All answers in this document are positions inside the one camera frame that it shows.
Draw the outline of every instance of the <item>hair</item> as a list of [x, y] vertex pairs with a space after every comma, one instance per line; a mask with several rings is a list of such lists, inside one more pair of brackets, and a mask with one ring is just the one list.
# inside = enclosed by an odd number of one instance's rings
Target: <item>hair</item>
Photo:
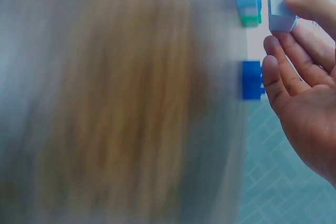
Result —
[[2, 223], [174, 221], [197, 80], [191, 0], [0, 1], [23, 104]]

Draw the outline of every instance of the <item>hand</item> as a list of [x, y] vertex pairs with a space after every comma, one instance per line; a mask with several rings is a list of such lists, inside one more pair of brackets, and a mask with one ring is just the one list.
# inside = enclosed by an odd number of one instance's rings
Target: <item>hand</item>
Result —
[[[336, 40], [336, 6], [328, 0], [285, 0]], [[269, 102], [289, 142], [316, 173], [336, 186], [335, 47], [298, 26], [264, 41], [262, 68]], [[300, 77], [288, 61], [296, 68]]]

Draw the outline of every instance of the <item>green block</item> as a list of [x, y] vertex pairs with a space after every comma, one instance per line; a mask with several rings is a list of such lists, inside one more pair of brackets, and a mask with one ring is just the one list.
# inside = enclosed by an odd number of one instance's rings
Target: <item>green block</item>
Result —
[[246, 28], [258, 27], [259, 25], [258, 16], [242, 16], [240, 17], [240, 21], [242, 26]]

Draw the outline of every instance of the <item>finger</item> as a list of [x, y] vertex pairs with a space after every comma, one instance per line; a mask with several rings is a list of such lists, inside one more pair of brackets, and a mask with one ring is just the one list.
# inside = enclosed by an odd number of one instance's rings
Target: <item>finger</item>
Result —
[[336, 5], [329, 0], [285, 0], [288, 8], [301, 18], [317, 22], [336, 40]]
[[291, 33], [273, 32], [303, 80], [311, 87], [328, 84], [330, 76], [320, 66], [314, 64], [307, 52], [296, 42]]
[[300, 25], [295, 27], [291, 33], [310, 58], [330, 74], [335, 67], [335, 47], [330, 46]]
[[289, 101], [290, 95], [283, 85], [278, 61], [274, 56], [267, 56], [264, 59], [262, 63], [262, 75], [269, 103], [274, 112], [281, 118], [281, 112]]
[[268, 55], [272, 55], [277, 59], [283, 84], [291, 96], [303, 93], [310, 88], [300, 80], [276, 37], [267, 37], [264, 41], [264, 48]]

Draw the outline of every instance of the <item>blue tile floor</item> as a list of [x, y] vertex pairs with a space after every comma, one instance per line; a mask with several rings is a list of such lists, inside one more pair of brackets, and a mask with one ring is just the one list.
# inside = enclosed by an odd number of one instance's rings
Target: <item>blue tile floor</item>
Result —
[[249, 108], [238, 223], [336, 223], [336, 190], [299, 159], [268, 101]]

